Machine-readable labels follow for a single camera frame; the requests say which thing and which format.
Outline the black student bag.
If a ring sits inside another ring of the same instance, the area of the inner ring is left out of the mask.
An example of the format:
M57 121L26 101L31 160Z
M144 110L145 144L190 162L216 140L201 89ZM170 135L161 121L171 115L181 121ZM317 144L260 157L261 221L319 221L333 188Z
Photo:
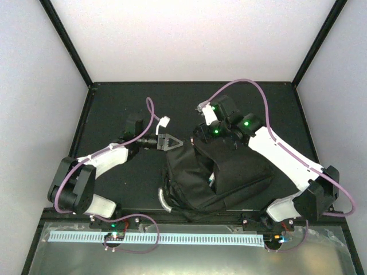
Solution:
M195 138L166 153L158 199L168 213L215 214L259 195L273 178L273 165L249 147L231 149L222 139L204 143Z

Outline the green cap marker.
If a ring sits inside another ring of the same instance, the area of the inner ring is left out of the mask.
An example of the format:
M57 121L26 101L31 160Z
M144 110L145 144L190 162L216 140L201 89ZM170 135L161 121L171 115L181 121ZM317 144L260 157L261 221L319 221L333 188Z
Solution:
M213 186L214 181L215 181L215 176L214 176L214 173L212 173L212 174L210 175L210 177L209 177L209 180L208 180L208 182L209 182L209 187L212 187L212 186Z

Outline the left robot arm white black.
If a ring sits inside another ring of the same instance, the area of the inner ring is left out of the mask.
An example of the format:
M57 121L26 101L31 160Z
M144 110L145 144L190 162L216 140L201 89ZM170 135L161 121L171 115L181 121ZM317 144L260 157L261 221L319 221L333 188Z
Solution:
M122 137L106 148L80 158L65 157L59 164L50 185L47 199L61 213L89 214L100 216L111 229L123 222L123 214L117 211L118 204L95 194L95 182L110 169L131 160L141 148L170 151L183 146L184 142L168 133L159 133L170 119L162 117L155 132L144 127L144 120L131 115Z

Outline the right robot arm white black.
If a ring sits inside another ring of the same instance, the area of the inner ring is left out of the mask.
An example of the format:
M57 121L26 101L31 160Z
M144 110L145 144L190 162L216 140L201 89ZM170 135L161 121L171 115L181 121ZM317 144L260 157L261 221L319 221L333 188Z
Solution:
M302 155L256 115L242 115L228 96L204 101L197 111L204 117L210 135L232 135L265 157L295 185L296 193L274 200L262 214L260 222L264 229L273 231L288 218L316 221L329 214L329 207L339 197L336 168L324 168Z

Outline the black front rail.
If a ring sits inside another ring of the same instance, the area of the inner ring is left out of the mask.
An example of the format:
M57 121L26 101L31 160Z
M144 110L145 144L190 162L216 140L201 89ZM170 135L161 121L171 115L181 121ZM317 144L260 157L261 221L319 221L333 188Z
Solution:
M139 226L152 225L153 223L145 217L133 216L122 221L116 219L133 213L134 210L123 209L115 214L111 219L113 222L104 222L96 217L89 217L84 214L59 214L54 209L45 208L41 214L41 222L84 222L92 229L102 229L104 231L112 229L124 229L128 224L129 229L137 229ZM186 217L182 213L173 210L168 213L164 210L152 209L141 211L141 214L148 215L159 225L229 225L239 226L246 231L256 232L278 232L293 231L296 225L294 218L286 219L282 222L274 222L267 218L260 211L225 211L221 213L204 216Z

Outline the right black frame post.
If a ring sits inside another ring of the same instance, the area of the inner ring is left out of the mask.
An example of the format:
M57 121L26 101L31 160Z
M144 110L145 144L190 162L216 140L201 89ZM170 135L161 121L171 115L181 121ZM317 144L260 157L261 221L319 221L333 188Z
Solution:
M300 82L302 81L302 78L305 76L306 72L308 71L315 56L317 55L319 49L323 45L326 37L328 36L331 29L333 28L335 22L337 21L339 15L341 14L347 2L348 0L336 0L333 3L330 11L328 12L326 19L324 20L305 58L303 59L295 77L293 78L291 82L294 88L297 88L299 86Z

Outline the black frame post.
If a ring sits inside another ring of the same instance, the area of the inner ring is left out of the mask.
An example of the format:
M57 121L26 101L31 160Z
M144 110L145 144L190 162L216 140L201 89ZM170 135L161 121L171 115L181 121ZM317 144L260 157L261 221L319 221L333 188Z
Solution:
M303 59L295 77L293 78L291 82L294 88L297 88L299 86L300 82L302 81L302 78L305 76L306 72L308 71L315 56L317 55L319 49L323 45L326 37L328 36L331 29L333 28L335 22L337 21L339 15L341 14L347 2L348 0L336 0L333 3L330 11L328 12L326 19L324 20L305 58Z
M90 87L93 84L93 81L87 72L84 63L82 62L61 18L59 17L56 9L53 6L52 1L50 0L39 0L41 6L43 7L44 11L46 12L50 22L52 23L55 31L57 32L58 36L60 37L63 45L65 46L68 54L70 55L74 65L76 66L80 76L82 77L83 81L85 82L87 87Z

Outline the left black frame post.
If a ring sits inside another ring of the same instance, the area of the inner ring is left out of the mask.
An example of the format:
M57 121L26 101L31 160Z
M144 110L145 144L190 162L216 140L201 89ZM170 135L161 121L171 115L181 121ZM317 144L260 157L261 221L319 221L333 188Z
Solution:
M85 82L87 87L90 87L93 84L93 81L87 72L84 63L82 62L61 18L59 17L56 9L53 6L52 1L50 0L39 0L41 6L43 7L44 11L46 12L50 22L52 23L55 31L57 32L58 36L60 37L63 45L65 46L68 54L70 55L74 65L76 66L80 76L82 77L83 81Z

